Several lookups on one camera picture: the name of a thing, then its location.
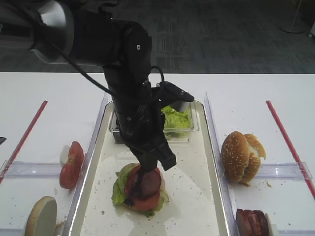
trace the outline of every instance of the gray carpet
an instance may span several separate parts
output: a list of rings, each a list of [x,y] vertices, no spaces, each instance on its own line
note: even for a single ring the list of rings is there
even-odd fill
[[[293,18],[291,0],[124,0],[112,12],[149,32],[165,73],[315,73],[315,40],[278,28]],[[11,49],[0,49],[0,71],[75,72]]]

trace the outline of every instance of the white table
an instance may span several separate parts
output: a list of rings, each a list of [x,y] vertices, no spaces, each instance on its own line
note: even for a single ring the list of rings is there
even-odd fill
[[[92,74],[106,84],[103,74]],[[315,176],[313,136],[315,133],[314,75],[255,74],[166,74],[165,79],[190,92],[203,102],[211,101],[219,143],[233,130],[257,135],[267,152],[267,162],[294,162],[273,120],[266,100],[273,103],[302,161]],[[152,85],[159,75],[150,76]],[[0,73],[0,165],[18,144],[43,100],[48,104],[16,160],[59,162],[64,145],[79,141],[87,150],[104,93],[80,74]],[[302,207],[315,206],[307,187],[296,193]],[[301,223],[298,229],[315,230]]]

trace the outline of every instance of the sliced tomato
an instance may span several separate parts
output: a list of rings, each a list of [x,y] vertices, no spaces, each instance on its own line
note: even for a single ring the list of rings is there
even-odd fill
[[[132,186],[137,180],[137,172],[140,169],[140,165],[135,167],[129,174],[127,183],[125,185],[125,193],[128,196]],[[134,210],[147,211],[153,210],[158,205],[158,200],[160,197],[161,176],[159,174],[159,169],[156,168],[150,173],[145,173],[143,176],[143,181],[141,183],[142,192],[145,193],[145,198],[130,197],[133,200],[134,205],[132,208]]]
[[[70,147],[68,160],[60,172],[59,183],[62,188],[71,189],[75,187],[80,175],[83,160],[84,154],[82,147],[75,141]]]

